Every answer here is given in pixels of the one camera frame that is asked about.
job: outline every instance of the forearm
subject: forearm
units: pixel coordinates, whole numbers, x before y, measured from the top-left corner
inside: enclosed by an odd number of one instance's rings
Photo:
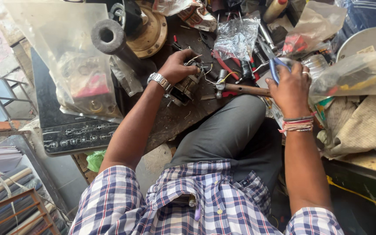
[[[143,156],[164,92],[157,82],[149,83],[111,138],[99,172],[115,165],[136,169]]]
[[[291,214],[308,206],[332,211],[326,174],[311,132],[288,131],[285,177]]]

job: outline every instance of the green plastic bag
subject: green plastic bag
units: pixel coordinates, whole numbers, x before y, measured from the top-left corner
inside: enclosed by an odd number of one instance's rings
[[[86,153],[88,155],[86,157],[86,161],[88,162],[88,169],[94,172],[98,172],[99,167],[101,166],[102,160],[104,160],[104,155],[106,151],[107,150]]]

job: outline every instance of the black induction cooktop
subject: black induction cooktop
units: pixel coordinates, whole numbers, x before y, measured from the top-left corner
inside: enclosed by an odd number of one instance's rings
[[[56,86],[50,77],[49,69],[33,48],[31,59],[46,153],[60,156],[106,149],[118,124],[62,113],[59,110]]]

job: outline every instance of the wooden hammer handle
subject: wooden hammer handle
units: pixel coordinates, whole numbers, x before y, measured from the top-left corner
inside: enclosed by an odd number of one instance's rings
[[[271,93],[269,93],[269,89],[267,88],[259,88],[259,87],[251,87],[251,86],[243,86],[243,85],[226,83],[226,87],[224,88],[224,90],[230,91],[230,92],[259,95],[259,96],[272,98]]]

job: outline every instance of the hand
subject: hand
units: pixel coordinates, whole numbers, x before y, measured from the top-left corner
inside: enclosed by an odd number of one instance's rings
[[[162,75],[166,80],[175,85],[183,78],[188,75],[197,74],[201,70],[199,67],[193,66],[184,66],[184,60],[186,58],[194,58],[197,54],[191,49],[185,49],[183,51],[177,51],[174,54],[170,55],[164,65],[160,68],[158,73]]]
[[[299,118],[310,116],[308,109],[308,90],[311,79],[307,74],[308,67],[302,67],[301,63],[296,62],[291,72],[287,67],[278,66],[279,84],[272,79],[265,79],[269,91],[275,103],[281,108],[285,118]]]

